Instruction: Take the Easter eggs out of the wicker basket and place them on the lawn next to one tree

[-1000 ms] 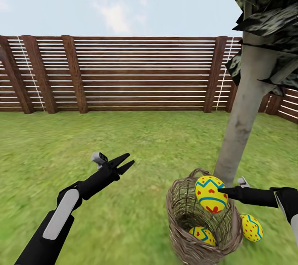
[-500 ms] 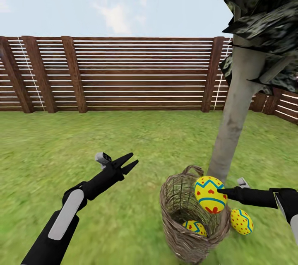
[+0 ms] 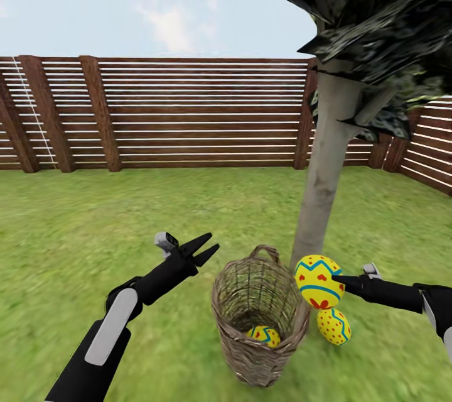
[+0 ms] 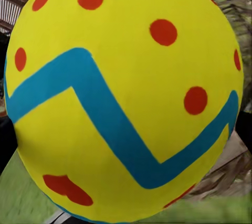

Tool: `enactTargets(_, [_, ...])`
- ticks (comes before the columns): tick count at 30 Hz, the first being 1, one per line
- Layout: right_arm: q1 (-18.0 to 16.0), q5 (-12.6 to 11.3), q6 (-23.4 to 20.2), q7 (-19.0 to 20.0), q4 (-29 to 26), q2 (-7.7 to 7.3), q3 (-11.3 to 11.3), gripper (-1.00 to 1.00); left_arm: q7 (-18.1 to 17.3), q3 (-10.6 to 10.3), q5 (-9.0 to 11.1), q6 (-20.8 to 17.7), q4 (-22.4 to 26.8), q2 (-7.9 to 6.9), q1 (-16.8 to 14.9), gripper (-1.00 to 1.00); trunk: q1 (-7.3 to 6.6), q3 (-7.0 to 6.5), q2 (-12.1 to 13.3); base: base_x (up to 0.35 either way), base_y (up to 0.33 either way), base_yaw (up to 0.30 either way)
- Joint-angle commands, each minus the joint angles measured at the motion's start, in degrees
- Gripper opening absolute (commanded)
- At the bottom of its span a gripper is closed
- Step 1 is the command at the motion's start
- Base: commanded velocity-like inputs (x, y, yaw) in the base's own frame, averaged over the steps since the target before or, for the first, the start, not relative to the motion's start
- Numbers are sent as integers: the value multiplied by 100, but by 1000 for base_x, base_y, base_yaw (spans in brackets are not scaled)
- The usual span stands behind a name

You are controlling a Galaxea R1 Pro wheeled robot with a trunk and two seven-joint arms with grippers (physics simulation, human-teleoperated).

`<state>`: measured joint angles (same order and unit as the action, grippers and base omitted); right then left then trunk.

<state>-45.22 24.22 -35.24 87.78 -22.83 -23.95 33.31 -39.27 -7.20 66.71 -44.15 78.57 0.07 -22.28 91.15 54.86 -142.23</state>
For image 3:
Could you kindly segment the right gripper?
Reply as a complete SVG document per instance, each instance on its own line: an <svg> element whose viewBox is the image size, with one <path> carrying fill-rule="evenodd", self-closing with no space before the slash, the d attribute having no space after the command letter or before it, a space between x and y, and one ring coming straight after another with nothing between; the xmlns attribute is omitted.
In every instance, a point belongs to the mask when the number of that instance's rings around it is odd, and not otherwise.
<svg viewBox="0 0 452 402"><path fill-rule="evenodd" d="M367 302L380 303L401 309L401 294L398 283L370 279L362 276L332 276L333 281L343 283L345 291L362 297Z"/></svg>

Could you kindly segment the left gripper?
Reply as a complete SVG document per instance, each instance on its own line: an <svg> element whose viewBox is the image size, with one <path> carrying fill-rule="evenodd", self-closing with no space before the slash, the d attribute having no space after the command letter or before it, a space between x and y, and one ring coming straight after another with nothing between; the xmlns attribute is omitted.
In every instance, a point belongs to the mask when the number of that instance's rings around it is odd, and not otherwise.
<svg viewBox="0 0 452 402"><path fill-rule="evenodd" d="M212 246L197 256L193 256L200 247L211 238L211 232L173 248L171 257L152 270L153 279L159 290L166 294L187 277L195 277L196 267L202 267L209 258L220 248L218 244Z"/></svg>

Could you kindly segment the wicker basket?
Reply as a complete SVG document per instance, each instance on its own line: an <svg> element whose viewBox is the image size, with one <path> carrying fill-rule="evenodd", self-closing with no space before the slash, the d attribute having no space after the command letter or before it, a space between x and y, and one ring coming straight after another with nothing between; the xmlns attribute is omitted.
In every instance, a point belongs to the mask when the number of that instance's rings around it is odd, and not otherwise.
<svg viewBox="0 0 452 402"><path fill-rule="evenodd" d="M258 256L262 249L267 251L272 259ZM285 269L283 263L280 262L279 253L275 247L260 244L249 257L228 262L215 277L210 292L211 308L222 339L224 355L235 377L250 387L269 388L281 379L293 352L296 352L298 346L303 343L304 338L308 335L309 316L312 307L303 298L300 291L284 330L278 320L275 320L260 308L242 308L233 316L233 311L228 310L224 315L221 301L223 277L226 277L227 272L232 271L234 267L244 267L248 262L262 262L264 266L270 264L272 267L276 267L272 270L275 283L280 283L280 274L283 277L288 277L289 282L286 287L289 290L295 283L296 277L291 269ZM273 287L271 283L262 278L252 280L251 283L259 285L260 288ZM269 347L265 342L249 337L237 323L240 318L247 321L255 320L258 317L269 321L277 330L281 339L279 345Z"/></svg>

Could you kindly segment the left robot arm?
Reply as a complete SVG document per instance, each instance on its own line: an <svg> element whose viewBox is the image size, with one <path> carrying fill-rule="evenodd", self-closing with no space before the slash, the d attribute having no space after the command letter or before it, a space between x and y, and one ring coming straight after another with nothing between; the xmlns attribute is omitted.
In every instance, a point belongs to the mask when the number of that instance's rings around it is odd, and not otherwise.
<svg viewBox="0 0 452 402"><path fill-rule="evenodd" d="M212 246L197 256L211 232L180 245L168 232L158 232L154 245L166 259L145 277L136 276L118 286L106 301L106 316L95 321L72 355L44 402L104 402L117 367L131 337L126 325L162 295L187 277L195 277L220 248Z"/></svg>

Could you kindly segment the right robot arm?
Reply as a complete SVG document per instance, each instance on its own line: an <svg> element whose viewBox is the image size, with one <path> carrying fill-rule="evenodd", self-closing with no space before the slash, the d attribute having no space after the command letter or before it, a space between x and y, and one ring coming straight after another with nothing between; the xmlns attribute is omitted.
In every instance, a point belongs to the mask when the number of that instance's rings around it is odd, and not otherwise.
<svg viewBox="0 0 452 402"><path fill-rule="evenodd" d="M442 338L452 363L452 288L443 285L414 283L413 286L382 281L374 263L363 266L362 276L336 276L333 281L343 283L345 291L367 302L411 310L424 310L437 335Z"/></svg>

